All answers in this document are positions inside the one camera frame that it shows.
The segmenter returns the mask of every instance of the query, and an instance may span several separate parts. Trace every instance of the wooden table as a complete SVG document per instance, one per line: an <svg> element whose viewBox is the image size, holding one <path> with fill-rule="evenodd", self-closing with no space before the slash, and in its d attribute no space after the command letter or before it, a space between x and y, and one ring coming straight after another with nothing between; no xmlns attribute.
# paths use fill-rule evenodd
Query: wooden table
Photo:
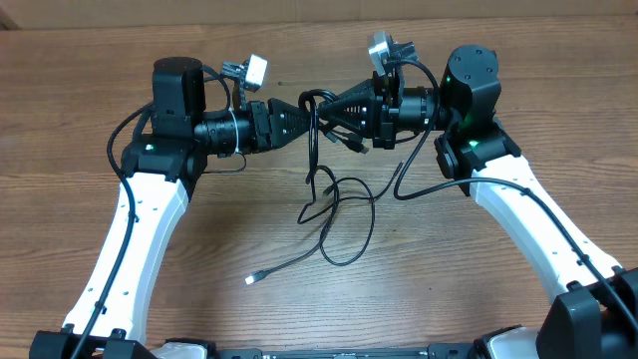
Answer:
<svg viewBox="0 0 638 359"><path fill-rule="evenodd" d="M508 133L573 221L626 267L638 266L638 17L2 32L0 356L25 357L35 332L59 328L83 290L118 195L106 141L152 97L154 60L191 56L218 68L256 53L270 70L251 97L294 104L304 90L340 92L369 78L366 37L379 30L414 41L437 77L457 46L496 49ZM428 86L413 70L408 82ZM207 90L208 107L218 108L221 91ZM320 163L377 191L413 146L363 156L322 139ZM443 180L435 155L429 142L406 191ZM304 138L249 157L241 175L199 180L159 273L150 346L174 336L222 348L422 346L542 322L548 304L531 267L458 189L409 202L384 197L370 247L353 265L317 254L246 287L246 273L318 238L319 223L295 222L310 197L307 162ZM327 250L355 253L369 220L367 206L344 206Z"/></svg>

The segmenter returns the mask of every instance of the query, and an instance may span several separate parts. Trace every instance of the black wire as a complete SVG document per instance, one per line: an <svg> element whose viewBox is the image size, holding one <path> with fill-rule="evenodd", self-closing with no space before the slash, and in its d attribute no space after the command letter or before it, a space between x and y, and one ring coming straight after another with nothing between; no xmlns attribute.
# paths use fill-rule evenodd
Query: black wire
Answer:
<svg viewBox="0 0 638 359"><path fill-rule="evenodd" d="M390 188L390 185L392 184L392 182L394 181L394 178L396 177L397 173L399 172L399 169L401 168L401 166L403 164L399 164L399 166L397 167L397 169L394 172L394 175L392 176L392 178L390 179L390 182L388 182L388 184L385 186L385 188L377 195L373 195L372 191L370 190L370 188L368 187L367 184L365 184L361 179L357 179L357 178L343 178L343 179L336 179L336 177L334 176L334 174L332 173L332 171L326 167L326 166L320 166L318 165L319 162L319 127L320 127L320 123L319 123L319 115L317 114L317 104L314 100L314 97L322 97L324 98L324 100L328 101L328 102L333 102L337 100L337 96L334 95L333 93L326 91L326 90L321 90L321 89L316 89L316 90L310 90L310 91L306 91L304 93L302 93L299 96L299 101L298 101L298 105L299 108L302 110L305 110L306 112L308 112L310 114L310 126L309 126L309 136L308 136L308 158L309 158L309 171L308 171L308 176L306 177L306 183L310 184L310 189L311 189L311 193L312 193L312 200L309 201L308 203L306 203L301 212L299 213L299 217L297 218L297 223L298 224L304 224L309 222L310 220L313 220L315 218L317 218L319 215L324 214L326 211L330 210L330 214L328 215L328 218L326 218L326 220L324 221L323 227L321 229L321 233L319 234L319 241L317 242L317 244L315 244L315 246L313 246L310 250L308 250L307 252L305 252L304 254L290 259L280 265L277 265L275 267L269 268L269 269L265 269L265 270L261 270L259 271L261 275L265 276L268 275L270 273L273 273L275 271L281 270L285 267L288 267L290 265L293 265L295 263L298 263L308 257L310 257L312 254L314 254L317 250L321 250L321 253L323 255L323 257L330 263L333 265L337 265L337 266L344 266L344 265L348 265L351 264L353 262L355 262L357 259L359 259L366 251L366 249L368 248L368 245L370 244L370 239L372 238L372 233L374 231L374 225L375 225L375 201L377 199L379 199L383 194L386 193L386 191ZM315 213L313 215L311 215L308 218L303 219L304 214L306 213L306 210L311 207L313 204L315 204L315 202L317 201L317 191L316 191L316 187L315 187L315 176L317 174L318 171L324 172L326 175L328 175L328 177L330 178L332 184L328 187L328 189L326 190L328 193L330 191L333 192L333 201L332 203L330 203L328 206L326 206L325 208L323 208L322 210L320 210L318 213ZM350 197L344 197L341 198L340 197L340 192L339 192L339 183L346 181L346 180L351 180L351 181L356 181L358 183L360 183L364 189L366 190L366 192L368 193L368 196L350 196ZM324 242L328 236L328 232L330 231L330 228L332 227L334 218L335 218L335 214L337 213L337 210L339 208L339 203L345 201L345 200L352 200L352 199L361 199L361 200L367 200L370 203L370 208L371 208L371 223L370 223L370 230L368 231L368 236L366 237L366 241L364 242L364 245L362 246L362 248L359 250L359 252L357 252L357 254L355 254L352 258L343 261L343 262L338 262L335 261L334 259L332 259L328 253L326 253L325 248L324 248Z"/></svg>
<svg viewBox="0 0 638 359"><path fill-rule="evenodd" d="M210 75L209 78L203 79L205 83L216 80L219 81L219 84L221 84L221 87L223 87L223 91L226 94L226 106L223 108L223 110L210 113L212 117L223 117L228 113L228 109L230 109L230 89L228 89L228 85L226 84L226 82L219 74L217 74L217 72L213 68L208 65L202 65L201 69L203 70L203 72Z"/></svg>
<svg viewBox="0 0 638 359"><path fill-rule="evenodd" d="M419 140L419 143L417 144L415 149L412 151L412 154L408 157L408 160L406 161L406 165L401 170L401 173L399 174L399 177L397 178L397 182L395 183L395 190L394 190L395 198L398 200L404 200L405 196L399 194L399 188L401 186L401 182L403 181L403 177L408 172L408 169L410 168L412 161L414 161L415 157L419 154L421 147L428 139L428 136L430 135L430 132L434 128L435 123L439 120L439 107L440 107L439 83L437 83L437 79L435 79L435 76L432 74L430 69L428 69L424 64L420 63L419 61L410 60L410 59L400 59L395 61L394 63L397 65L412 65L421 69L421 71L423 71L424 74L426 74L426 76L428 77L428 80L430 80L430 82L432 83L432 88L433 88L432 92L435 98L435 110L432 115L432 118L430 119L430 122L428 123L428 128L426 129L426 132L423 134L423 136Z"/></svg>
<svg viewBox="0 0 638 359"><path fill-rule="evenodd" d="M459 124L459 120L458 119L452 119L448 122L448 125L446 126L446 130L443 132L443 142L444 142L444 146L448 147L450 145L448 139L450 138L450 132L452 131L452 128L456 125Z"/></svg>
<svg viewBox="0 0 638 359"><path fill-rule="evenodd" d="M605 288L605 291L611 296L614 304L616 304L616 306L620 309L621 313L626 318L628 324L632 327L632 329L636 333L638 333L638 322L636 321L636 318L633 316L633 314L631 313L627 305L625 305L625 303L622 301L618 293L607 282L607 279L593 265L593 263L589 259L589 256L580 249L580 247L578 246L576 241L573 239L569 231L567 231L565 226L560 222L560 219L558 219L558 217L551 210L551 208L549 208L547 203L545 203L542 199L540 199L540 197L537 196L533 191L531 191L530 188L508 181L508 180L504 180L504 179L490 179L490 178L457 179L457 180L451 180L445 183L437 184L429 188L405 195L403 196L403 198L401 198L401 200L413 199L413 198L430 194L437 190L441 190L451 186L456 186L463 183L474 183L474 182L488 182L488 183L495 183L495 184L512 187L514 189L519 190L522 195L526 195L529 198L531 198L533 201L535 201L536 204L538 204L540 208L547 214L549 219L551 219L554 225L556 225L560 233L564 236L565 240L567 241L569 246L573 249L573 251L576 253L578 258L582 261L582 263L587 267L587 269L589 269L589 271L594 275L594 277L596 277L600 285L602 285Z"/></svg>
<svg viewBox="0 0 638 359"><path fill-rule="evenodd" d="M337 131L337 130L330 130L330 132L335 134L335 135L339 135L341 137L346 137L348 135L354 134L354 133L347 133L347 132Z"/></svg>
<svg viewBox="0 0 638 359"><path fill-rule="evenodd" d="M149 107L146 111L142 113L140 119L136 123L135 128L133 129L133 141L139 141L142 137L142 132L144 131L144 127L147 125L149 118L151 117L151 111L153 107Z"/></svg>
<svg viewBox="0 0 638 359"><path fill-rule="evenodd" d="M242 153L237 153L243 158L243 166L237 170L220 170L220 171L204 171L203 175L215 174L215 175L230 175L230 174L239 174L246 170L246 155Z"/></svg>
<svg viewBox="0 0 638 359"><path fill-rule="evenodd" d="M414 134L414 135L406 137L404 139L398 139L398 140L395 141L395 144L404 144L406 142L409 142L409 141L417 138L418 136L419 136L419 134Z"/></svg>
<svg viewBox="0 0 638 359"><path fill-rule="evenodd" d="M510 187L513 187L513 188L516 188L516 189L520 190L520 192L522 194L528 195L530 198L532 198L545 211L545 213L549 216L551 221L556 225L558 230L563 234L563 236L565 237L565 240L567 241L567 243L569 243L571 248L578 255L578 258L585 264L587 269L589 269L589 271L596 277L596 279L600 282L600 284L605 288L605 291L607 291L608 294L612 297L613 301L618 306L618 308L620 308L620 311L622 312L623 316L626 318L626 320L629 323L629 325L633 328L635 333L638 333L638 322L636 321L636 318L633 316L633 314L631 313L629 308L627 308L625 303L618 296L618 293L611 287L611 285L609 285L609 283L607 282L605 277L591 263L591 261L589 260L589 256L586 255L580 249L578 244L576 244L574 239L571 237L571 234L569 234L567 229L565 229L565 227L562 225L562 223L560 222L558 217L556 217L554 212L551 211L549 206L547 206L547 204L545 202L543 202L542 199L540 199L537 195L535 195L533 192L531 192L531 190L529 188L523 187L522 185L516 184L514 182L510 182L510 181L507 181L507 180L504 180L504 179L474 178L474 179L452 180L452 181L449 181L449 182L446 182L446 183L442 183L442 184L439 184L439 185L432 186L430 188L419 190L419 191L414 192L414 193L405 194L405 195L399 194L399 187L401 186L401 182L403 180L403 177L405 176L406 172L408 171L408 168L412 164L412 161L415 159L415 157L417 156L417 154L421 150L421 147L423 146L423 144L425 143L426 139L428 138L428 135L430 134L430 132L434 128L435 123L439 119L440 96L439 96L439 84L437 83L437 80L435 79L434 75L432 75L432 72L430 71L430 69L428 69L424 64L422 64L422 63L420 63L418 61L409 60L409 59L397 60L395 62L395 64L397 64L397 65L413 65L413 66L416 66L419 69L421 69L426 74L426 76L428 77L430 82L432 83L432 86L434 88L433 93L434 93L434 97L435 97L435 112L433 114L432 120L430 121L426 132L421 137L421 140L419 141L419 143L417 144L417 146L413 150L412 154L410 155L410 157L406 161L406 165L403 167L403 170L399 174L399 178L397 179L397 182L395 184L395 189L394 189L395 198L398 199L398 200L413 199L413 198L416 198L416 197L419 197L419 196L422 196L422 195L426 195L426 194L432 193L434 191L437 191L437 190L440 190L440 189L443 189L443 188L447 188L447 187L458 185L458 184L462 184L462 183L471 183L471 182L492 182L492 183L498 183L498 184L510 186ZM446 128L446 132L444 133L444 140L445 141L447 140L448 134L449 134L450 130L452 129L452 126L455 125L455 124L456 123L454 123L454 122L448 123L448 126Z"/></svg>
<svg viewBox="0 0 638 359"><path fill-rule="evenodd" d="M120 167L118 166L118 163L116 162L116 159L113 157L113 143L116 140L116 137L118 136L120 131L129 122L134 120L141 113L148 110L152 105L153 105L153 102L150 102L144 105L139 110L135 111L130 116L128 116L124 121L122 121L122 123L119 124L116 127L116 129L113 131L113 133L109 137L109 142L107 143L107 157L109 158L109 164L111 164L111 168L113 169L113 171L116 173L116 175L122 182L122 186L124 187L124 190L127 193L127 197L129 198L129 221L127 222L127 231L124 234L124 240L122 241L122 245L120 246L120 251L118 252L116 261L113 264L111 273L109 274L109 277L107 278L107 281L104 284L104 289L102 289L102 294L100 294L100 298L95 303L95 309L93 310L93 313L91 314L91 318L89 318L89 322L87 323L87 326L85 327L84 332L82 332L80 341L78 342L78 345L76 346L76 349L74 350L73 355L71 356L71 359L77 359L80 356L80 354L82 353L84 344L87 341L87 338L91 334L93 327L96 325L96 322L98 321L98 317L102 313L104 304L107 300L107 297L109 296L109 291L111 291L113 282L116 279L118 270L120 269L120 266L122 265L122 261L124 260L124 256L127 252L127 248L129 247L129 242L131 241L131 234L133 233L133 224L135 223L137 218L136 217L136 201L135 201L135 198L133 197L133 190L131 189L131 186L129 185L129 182L127 181L127 178L124 172L120 169Z"/></svg>

